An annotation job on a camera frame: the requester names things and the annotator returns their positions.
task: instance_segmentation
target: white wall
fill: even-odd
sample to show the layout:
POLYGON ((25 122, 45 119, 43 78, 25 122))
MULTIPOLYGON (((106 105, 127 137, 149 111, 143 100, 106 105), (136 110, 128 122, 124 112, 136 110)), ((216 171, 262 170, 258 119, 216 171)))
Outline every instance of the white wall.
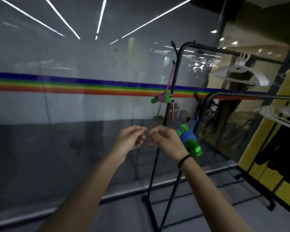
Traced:
MULTIPOLYGON (((182 0, 107 0, 97 40, 102 0, 50 0, 80 40, 45 0, 8 1, 65 36, 0 1, 0 72, 166 84, 175 56, 164 45, 170 46, 171 40, 178 48, 193 40, 206 45, 217 42, 217 36, 210 31, 216 27, 219 16, 190 3, 121 39, 182 0), (150 48, 171 52, 153 53, 150 48), (170 63, 164 66, 166 56, 170 63)), ((206 73, 193 73, 190 64, 184 57, 177 85, 202 86, 206 73)), ((157 114, 159 104, 152 105, 150 99, 0 92, 0 124, 151 118, 157 114)), ((177 102, 180 109, 193 112, 193 99, 177 102)))

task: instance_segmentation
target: clothes hanger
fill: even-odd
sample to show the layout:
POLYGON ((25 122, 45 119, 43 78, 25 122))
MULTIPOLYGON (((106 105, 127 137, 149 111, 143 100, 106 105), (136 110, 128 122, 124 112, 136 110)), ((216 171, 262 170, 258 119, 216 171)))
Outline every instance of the clothes hanger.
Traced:
POLYGON ((279 113, 282 113, 283 115, 290 117, 290 106, 285 106, 285 107, 263 106, 263 107, 254 109, 254 112, 259 112, 261 116, 290 128, 290 121, 282 117, 279 117, 276 114, 276 112, 279 112, 279 113))
POLYGON ((270 84, 270 81, 262 72, 256 70, 255 68, 245 66, 245 63, 248 61, 249 58, 250 54, 241 53, 239 59, 236 60, 234 65, 220 67, 217 70, 211 72, 210 76, 214 76, 226 81, 240 82, 248 85, 268 86, 270 84), (229 74, 232 72, 244 73, 247 71, 251 72, 254 75, 255 79, 251 78, 249 81, 247 81, 228 77, 229 74))

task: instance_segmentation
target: clothing rack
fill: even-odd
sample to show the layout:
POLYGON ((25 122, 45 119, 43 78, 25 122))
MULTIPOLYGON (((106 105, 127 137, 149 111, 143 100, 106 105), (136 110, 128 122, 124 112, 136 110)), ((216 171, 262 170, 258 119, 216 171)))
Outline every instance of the clothing rack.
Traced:
MULTIPOLYGON (((182 55, 183 55, 184 50, 187 47, 198 49, 198 51, 197 51, 198 53, 203 53, 201 50, 208 50, 208 51, 212 51, 212 52, 216 52, 216 53, 234 55, 234 56, 237 56, 237 57, 240 56, 240 53, 236 52, 236 51, 220 49, 220 48, 216 48, 216 47, 212 47, 212 46, 206 46, 206 45, 202 45, 202 44, 197 44, 195 42, 187 42, 187 43, 183 44, 181 46, 181 48, 179 49, 179 51, 176 50, 176 46, 175 46, 175 43, 173 41, 171 42, 171 44, 172 44, 172 46, 173 46, 173 48, 174 48, 174 50, 176 52, 176 56, 177 56, 176 68, 175 68, 174 77, 173 77, 173 81, 172 81, 172 85, 171 85, 171 93, 174 93, 174 88, 175 88, 176 79, 177 79, 177 76, 178 76, 178 70, 179 70, 179 67, 180 67, 181 60, 182 60, 182 55)), ((259 60, 259 61, 263 61, 263 62, 281 64, 282 66, 281 66, 281 69, 279 70, 278 74, 286 73, 286 71, 290 68, 290 66, 288 66, 288 65, 290 65, 290 62, 287 62, 287 61, 281 62, 281 61, 278 61, 278 60, 263 58, 263 57, 259 57, 259 56, 256 56, 256 55, 252 55, 251 59, 259 60)), ((270 94, 249 95, 247 93, 239 93, 239 92, 235 92, 235 93, 232 93, 232 92, 213 92, 213 93, 210 93, 205 98, 205 100, 202 102, 202 105, 201 105, 201 108, 200 108, 200 111, 199 111, 199 120, 198 120, 197 125, 196 125, 196 127, 194 129, 194 133, 196 134, 197 137, 200 136, 202 121, 204 120, 206 110, 208 109, 208 107, 210 105, 210 101, 213 98, 215 98, 216 96, 219 96, 219 95, 224 95, 224 96, 228 96, 228 97, 236 96, 236 97, 246 97, 246 98, 247 97, 251 97, 251 98, 259 98, 259 99, 271 99, 271 100, 272 99, 290 100, 290 96, 277 96, 277 95, 270 95, 270 94)), ((166 126, 167 121, 168 121, 169 110, 170 110, 170 104, 167 104, 166 113, 165 113, 164 120, 163 120, 163 125, 164 126, 166 126)), ((187 218, 187 219, 181 220, 179 222, 175 222, 175 223, 172 223, 172 224, 169 224, 169 225, 164 225, 165 221, 166 221, 166 218, 168 216, 168 213, 170 211, 170 207, 172 205, 173 200, 175 198, 178 198, 178 197, 187 196, 187 195, 182 195, 182 196, 175 197, 175 194, 176 194, 176 191, 177 191, 177 188, 178 188, 179 184, 182 183, 183 181, 185 181, 185 177, 182 177, 182 173, 181 173, 181 171, 179 171, 178 172, 178 176, 176 178, 176 181, 174 183, 174 187, 173 187, 171 196, 168 199, 168 204, 167 204, 167 207, 166 207, 162 222, 161 222, 160 226, 158 226, 157 220, 155 218, 155 214, 154 214, 152 206, 151 206, 152 204, 156 204, 158 202, 151 202, 150 201, 150 195, 151 195, 151 191, 152 191, 152 185, 153 185, 153 180, 154 180, 154 176, 155 176, 155 171, 156 171, 156 166, 157 166, 157 160, 158 160, 159 153, 160 153, 160 148, 157 149, 155 162, 154 162, 154 167, 153 167, 151 180, 150 180, 150 184, 149 184, 149 188, 148 188, 148 193, 147 193, 147 195, 142 197, 142 201, 145 203, 145 205, 147 207, 147 211, 148 211, 148 214, 149 214, 150 219, 151 219, 151 224, 152 224, 153 229, 154 229, 155 232, 161 232, 164 228, 168 228, 170 226, 174 226, 174 225, 177 225, 177 224, 180 224, 180 223, 183 223, 183 222, 186 222, 186 221, 189 221, 189 220, 192 220, 192 219, 199 218, 199 217, 203 216, 202 214, 200 214, 200 215, 197 215, 197 216, 194 216, 194 217, 191 217, 191 218, 187 218)), ((236 179, 238 180, 238 179, 240 179, 240 177, 243 177, 257 191, 260 192, 260 195, 254 196, 252 198, 246 199, 246 200, 241 201, 241 202, 237 202, 237 203, 235 203, 233 205, 241 204, 241 203, 247 202, 249 200, 256 199, 256 198, 258 198, 260 196, 264 196, 270 202, 270 206, 268 207, 269 210, 273 210, 275 208, 274 200, 276 200, 283 207, 285 207, 287 210, 290 211, 290 206, 289 205, 287 205, 282 200, 277 200, 277 198, 278 198, 277 196, 273 197, 273 195, 269 194, 264 189, 265 187, 263 185, 261 185, 259 182, 257 182, 254 178, 250 178, 250 177, 247 177, 246 175, 244 175, 243 170, 240 167, 238 167, 237 165, 227 166, 227 167, 224 167, 224 168, 221 168, 221 169, 214 169, 214 170, 211 171, 210 175, 218 174, 218 173, 225 172, 225 171, 229 171, 229 170, 234 169, 234 168, 238 169, 241 172, 241 174, 236 176, 236 179)), ((236 181, 236 182, 229 183, 229 184, 226 184, 226 185, 223 185, 223 186, 218 186, 218 187, 219 188, 220 187, 225 187, 225 186, 232 185, 232 184, 237 184, 237 183, 240 183, 240 182, 242 182, 242 181, 236 181)))

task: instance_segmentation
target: bracelet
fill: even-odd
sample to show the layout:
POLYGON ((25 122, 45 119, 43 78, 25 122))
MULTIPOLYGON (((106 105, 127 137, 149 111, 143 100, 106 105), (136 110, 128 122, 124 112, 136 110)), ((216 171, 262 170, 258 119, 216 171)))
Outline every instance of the bracelet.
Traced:
POLYGON ((183 163, 186 159, 188 159, 189 157, 192 157, 192 156, 191 156, 190 154, 188 154, 188 155, 186 155, 184 158, 182 158, 182 160, 179 161, 178 168, 180 168, 181 165, 182 165, 182 163, 183 163))

